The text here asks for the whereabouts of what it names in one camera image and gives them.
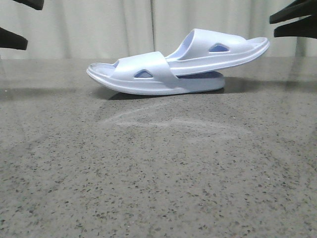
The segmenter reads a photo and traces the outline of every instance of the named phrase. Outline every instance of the speckled countertop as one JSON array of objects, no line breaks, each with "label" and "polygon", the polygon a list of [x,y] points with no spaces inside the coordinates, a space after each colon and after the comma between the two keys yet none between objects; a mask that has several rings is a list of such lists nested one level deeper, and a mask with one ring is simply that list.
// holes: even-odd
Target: speckled countertop
[{"label": "speckled countertop", "polygon": [[317,237],[317,58],[167,97],[94,61],[0,61],[0,237]]}]

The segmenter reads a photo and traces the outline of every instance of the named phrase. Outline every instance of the background wall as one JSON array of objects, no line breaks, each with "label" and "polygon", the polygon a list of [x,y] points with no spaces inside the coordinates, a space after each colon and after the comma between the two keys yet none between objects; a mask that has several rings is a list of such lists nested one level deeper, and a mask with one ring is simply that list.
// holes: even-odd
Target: background wall
[{"label": "background wall", "polygon": [[121,58],[173,52],[193,28],[271,40],[266,56],[317,56],[317,40],[274,38],[269,16],[293,0],[45,0],[36,11],[1,0],[0,27],[29,40],[2,59]]}]

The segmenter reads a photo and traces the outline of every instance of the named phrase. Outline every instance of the black object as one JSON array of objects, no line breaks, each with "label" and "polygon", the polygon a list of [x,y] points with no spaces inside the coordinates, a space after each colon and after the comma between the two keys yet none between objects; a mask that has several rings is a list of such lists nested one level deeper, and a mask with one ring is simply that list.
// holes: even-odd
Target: black object
[{"label": "black object", "polygon": [[44,0],[13,0],[19,3],[23,3],[27,6],[34,8],[35,10],[42,10],[44,5]]},{"label": "black object", "polygon": [[274,37],[300,36],[317,39],[317,0],[295,0],[293,3],[273,14],[270,24],[307,16],[296,22],[279,26],[274,30]]},{"label": "black object", "polygon": [[0,48],[26,50],[28,40],[0,27]]}]

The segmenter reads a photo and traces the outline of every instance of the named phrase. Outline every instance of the white curtain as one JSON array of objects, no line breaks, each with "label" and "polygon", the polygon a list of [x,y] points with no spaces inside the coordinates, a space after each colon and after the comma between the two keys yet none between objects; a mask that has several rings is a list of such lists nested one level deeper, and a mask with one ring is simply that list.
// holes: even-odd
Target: white curtain
[{"label": "white curtain", "polygon": [[193,28],[268,37],[266,56],[317,56],[317,40],[274,38],[269,16],[293,0],[45,0],[36,11],[1,0],[0,27],[29,40],[2,59],[121,57],[173,52]]}]

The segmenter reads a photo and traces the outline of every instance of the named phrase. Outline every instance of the countertop surface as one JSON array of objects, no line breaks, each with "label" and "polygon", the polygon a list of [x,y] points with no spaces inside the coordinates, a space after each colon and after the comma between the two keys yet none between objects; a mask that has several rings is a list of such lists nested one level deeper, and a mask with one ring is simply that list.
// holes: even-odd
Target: countertop surface
[{"label": "countertop surface", "polygon": [[164,97],[95,61],[0,60],[0,237],[317,237],[317,58]]}]

